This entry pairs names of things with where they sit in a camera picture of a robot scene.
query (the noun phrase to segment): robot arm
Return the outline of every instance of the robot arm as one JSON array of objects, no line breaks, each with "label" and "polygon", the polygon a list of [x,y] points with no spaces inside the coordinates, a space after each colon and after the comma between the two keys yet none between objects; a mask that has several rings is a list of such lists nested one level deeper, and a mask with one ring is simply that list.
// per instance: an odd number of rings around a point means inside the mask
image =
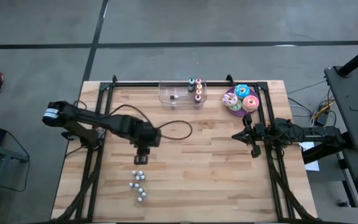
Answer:
[{"label": "robot arm", "polygon": [[100,133],[95,129],[86,129],[78,122],[91,124],[95,128],[104,128],[111,133],[128,139],[137,147],[135,164],[147,164],[149,147],[159,147],[161,130],[130,115],[104,115],[79,109],[66,101],[50,102],[42,121],[51,127],[65,128],[80,138],[82,144],[91,149],[100,146]]}]

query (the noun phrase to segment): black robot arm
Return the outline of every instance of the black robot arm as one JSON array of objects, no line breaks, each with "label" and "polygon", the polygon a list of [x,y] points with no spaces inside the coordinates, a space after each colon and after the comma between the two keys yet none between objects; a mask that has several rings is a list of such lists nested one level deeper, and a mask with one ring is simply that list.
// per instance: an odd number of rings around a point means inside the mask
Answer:
[{"label": "black robot arm", "polygon": [[293,124],[288,119],[275,118],[272,125],[265,126],[263,123],[257,123],[251,126],[252,118],[249,114],[243,117],[244,130],[233,135],[232,138],[246,144],[251,144],[252,157],[258,157],[260,149],[256,141],[270,139],[272,146],[284,148],[293,142],[321,142],[321,146],[315,146],[313,149],[303,152],[305,164],[313,162],[329,153],[335,153],[343,149],[349,143],[345,141],[340,130],[334,126],[330,127],[308,127],[302,128]]},{"label": "black robot arm", "polygon": [[[66,101],[50,102],[42,121],[51,127],[62,127],[78,136],[82,144],[95,149],[100,146],[100,133],[95,128],[103,128],[111,133],[128,139],[137,148],[135,164],[147,164],[149,147],[159,147],[161,130],[151,123],[130,115],[104,115],[79,109]],[[78,122],[91,124],[93,129],[86,129]]]}]

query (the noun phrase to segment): white paper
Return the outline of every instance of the white paper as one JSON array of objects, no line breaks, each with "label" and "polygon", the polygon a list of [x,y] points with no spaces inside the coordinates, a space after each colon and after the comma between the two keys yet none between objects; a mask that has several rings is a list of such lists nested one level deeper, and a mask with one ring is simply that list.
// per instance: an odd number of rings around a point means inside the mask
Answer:
[{"label": "white paper", "polygon": [[[314,142],[301,142],[299,143],[306,151],[314,147]],[[320,171],[318,167],[318,161],[310,162],[309,164],[305,165],[306,170],[308,171]]]}]

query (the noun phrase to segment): donut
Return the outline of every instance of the donut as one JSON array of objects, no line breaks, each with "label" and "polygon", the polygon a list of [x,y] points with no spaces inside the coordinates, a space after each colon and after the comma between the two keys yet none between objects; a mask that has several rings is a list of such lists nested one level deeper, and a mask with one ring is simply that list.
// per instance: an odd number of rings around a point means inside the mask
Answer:
[{"label": "donut", "polygon": [[242,100],[251,93],[251,90],[247,85],[240,84],[236,86],[234,92],[236,93],[237,97]]},{"label": "donut", "polygon": [[241,110],[241,101],[237,101],[237,103],[234,106],[230,106],[229,110],[231,111],[239,111]]},{"label": "donut", "polygon": [[222,97],[222,102],[224,106],[234,106],[238,102],[238,98],[234,93],[226,93]]},{"label": "donut", "polygon": [[259,100],[256,96],[249,95],[242,101],[242,109],[246,112],[253,112],[259,106]]}]

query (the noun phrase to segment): blue frosted donut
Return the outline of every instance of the blue frosted donut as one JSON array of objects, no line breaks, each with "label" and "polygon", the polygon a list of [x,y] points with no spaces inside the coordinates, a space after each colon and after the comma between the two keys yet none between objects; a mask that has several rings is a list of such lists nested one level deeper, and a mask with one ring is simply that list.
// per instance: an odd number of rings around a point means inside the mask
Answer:
[{"label": "blue frosted donut", "polygon": [[251,90],[247,85],[240,84],[236,86],[236,88],[234,89],[234,93],[240,100],[242,100],[251,93]]}]

